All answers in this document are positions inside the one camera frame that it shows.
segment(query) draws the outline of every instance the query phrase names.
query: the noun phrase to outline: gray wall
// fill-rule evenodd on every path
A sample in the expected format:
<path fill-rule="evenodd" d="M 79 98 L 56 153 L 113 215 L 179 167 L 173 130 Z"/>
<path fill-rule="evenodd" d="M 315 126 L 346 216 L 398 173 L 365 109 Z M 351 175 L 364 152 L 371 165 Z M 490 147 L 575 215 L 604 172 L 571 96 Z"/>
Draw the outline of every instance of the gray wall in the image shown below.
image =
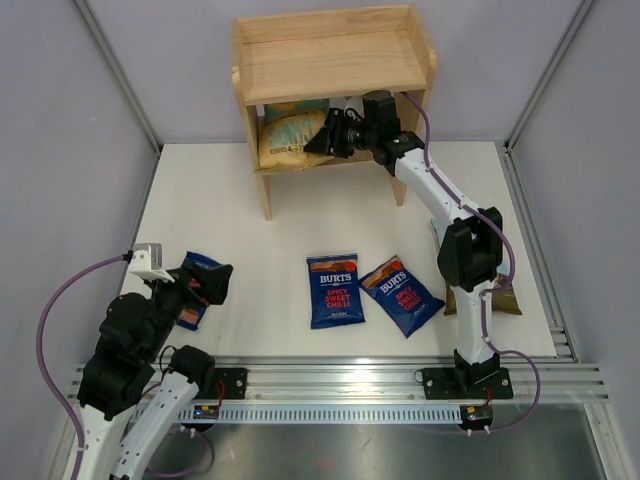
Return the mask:
<path fill-rule="evenodd" d="M 0 16 L 0 478 L 43 479 L 62 408 L 35 361 L 48 297 L 126 251 L 151 148 L 67 0 L 6 0 Z M 61 299 L 45 355 L 59 385 L 92 352 L 122 268 Z"/>
<path fill-rule="evenodd" d="M 165 143 L 244 138 L 231 85 L 231 19 L 406 0 L 89 0 Z M 436 139 L 505 139 L 579 0 L 416 0 L 440 71 Z"/>
<path fill-rule="evenodd" d="M 640 2 L 599 2 L 516 161 L 582 357 L 601 364 L 640 473 Z"/>

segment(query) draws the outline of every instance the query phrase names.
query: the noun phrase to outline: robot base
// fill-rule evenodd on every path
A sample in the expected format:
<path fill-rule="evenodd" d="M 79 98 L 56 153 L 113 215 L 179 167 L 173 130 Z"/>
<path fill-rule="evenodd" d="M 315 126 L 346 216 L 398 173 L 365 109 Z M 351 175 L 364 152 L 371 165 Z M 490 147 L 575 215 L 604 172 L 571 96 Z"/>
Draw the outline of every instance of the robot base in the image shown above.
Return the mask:
<path fill-rule="evenodd" d="M 454 353 L 455 367 L 423 368 L 422 385 L 427 400 L 496 400 L 513 398 L 509 370 L 500 367 L 500 357 L 481 364 L 469 365 L 458 352 Z"/>
<path fill-rule="evenodd" d="M 217 400 L 218 391 L 216 384 L 218 381 L 224 383 L 225 400 L 244 400 L 247 391 L 247 369 L 246 368 L 218 368 L 215 369 L 213 386 L 207 392 L 200 392 L 196 395 L 196 400 Z"/>

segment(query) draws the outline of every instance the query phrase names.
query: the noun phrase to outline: yellow chip bag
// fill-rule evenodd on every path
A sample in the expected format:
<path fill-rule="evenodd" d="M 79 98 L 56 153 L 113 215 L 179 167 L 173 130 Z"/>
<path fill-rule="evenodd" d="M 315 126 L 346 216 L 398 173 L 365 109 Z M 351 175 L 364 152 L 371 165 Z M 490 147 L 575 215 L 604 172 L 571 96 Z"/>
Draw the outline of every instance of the yellow chip bag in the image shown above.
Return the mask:
<path fill-rule="evenodd" d="M 301 170 L 326 161 L 326 156 L 303 148 L 324 125 L 328 110 L 327 99 L 265 105 L 258 145 L 260 170 Z"/>

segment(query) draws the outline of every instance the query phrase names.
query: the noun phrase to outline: robotic arm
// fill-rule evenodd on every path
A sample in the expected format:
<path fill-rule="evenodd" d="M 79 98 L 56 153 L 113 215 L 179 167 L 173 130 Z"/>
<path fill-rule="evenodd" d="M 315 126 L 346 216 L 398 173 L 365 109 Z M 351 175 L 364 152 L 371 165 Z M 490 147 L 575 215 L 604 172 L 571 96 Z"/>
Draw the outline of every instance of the robotic arm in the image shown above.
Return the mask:
<path fill-rule="evenodd" d="M 184 346 L 172 358 L 151 405 L 123 439 L 124 430 L 155 370 L 151 363 L 186 306 L 220 305 L 233 271 L 182 265 L 165 271 L 158 244 L 134 246 L 129 271 L 152 290 L 120 295 L 107 308 L 95 354 L 87 362 L 78 392 L 85 448 L 78 479 L 142 478 L 145 468 L 185 404 L 212 390 L 215 360 Z M 63 478 L 72 478 L 76 455 Z"/>
<path fill-rule="evenodd" d="M 502 262 L 502 241 L 489 225 L 472 212 L 480 212 L 502 230 L 502 216 L 494 207 L 483 210 L 462 193 L 438 168 L 425 145 L 414 132 L 403 131 L 393 96 L 386 90 L 365 94 L 364 116 L 354 108 L 329 110 L 324 127 L 305 146 L 305 151 L 347 158 L 356 149 L 369 150 L 377 163 L 403 181 L 444 225 L 447 231 L 438 255 L 438 267 L 452 286 L 459 322 L 455 367 L 439 377 L 441 383 L 455 382 L 448 398 L 486 398 L 496 385 L 494 398 L 512 398 L 498 388 L 508 376 L 500 368 L 500 357 L 488 345 L 483 333 L 491 330 L 491 297 L 481 293 L 494 285 Z M 425 386 L 430 398 L 430 390 Z"/>

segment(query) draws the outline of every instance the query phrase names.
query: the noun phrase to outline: wooden shelf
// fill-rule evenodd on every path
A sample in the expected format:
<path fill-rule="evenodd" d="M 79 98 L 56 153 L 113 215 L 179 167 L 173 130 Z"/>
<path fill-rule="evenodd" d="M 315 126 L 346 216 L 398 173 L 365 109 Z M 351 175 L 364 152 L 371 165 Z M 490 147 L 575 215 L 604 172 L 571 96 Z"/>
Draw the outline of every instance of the wooden shelf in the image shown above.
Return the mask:
<path fill-rule="evenodd" d="M 327 167 L 334 167 L 334 168 L 347 167 L 357 163 L 365 163 L 365 162 L 373 161 L 373 155 L 371 155 L 371 152 L 363 152 L 363 151 L 356 152 L 349 158 L 336 158 L 336 157 L 324 157 L 324 158 L 326 158 L 326 161 L 312 168 L 307 168 L 307 169 L 300 168 L 296 170 L 292 170 L 291 168 L 287 168 L 287 169 L 268 168 L 264 170 L 256 170 L 255 173 L 258 175 L 279 175 L 282 173 L 305 172 L 307 170 L 315 170 L 316 168 L 325 169 Z"/>
<path fill-rule="evenodd" d="M 427 87 L 406 31 L 244 45 L 247 105 Z"/>
<path fill-rule="evenodd" d="M 437 55 L 412 5 L 352 8 L 241 18 L 232 24 L 231 76 L 265 216 L 271 220 L 271 175 L 303 169 L 260 169 L 257 105 L 361 95 L 372 90 L 409 92 L 426 109 Z M 421 127 L 417 109 L 396 96 L 404 130 Z M 313 168 L 358 165 L 371 155 L 327 157 Z M 391 178 L 398 206 L 406 185 Z"/>

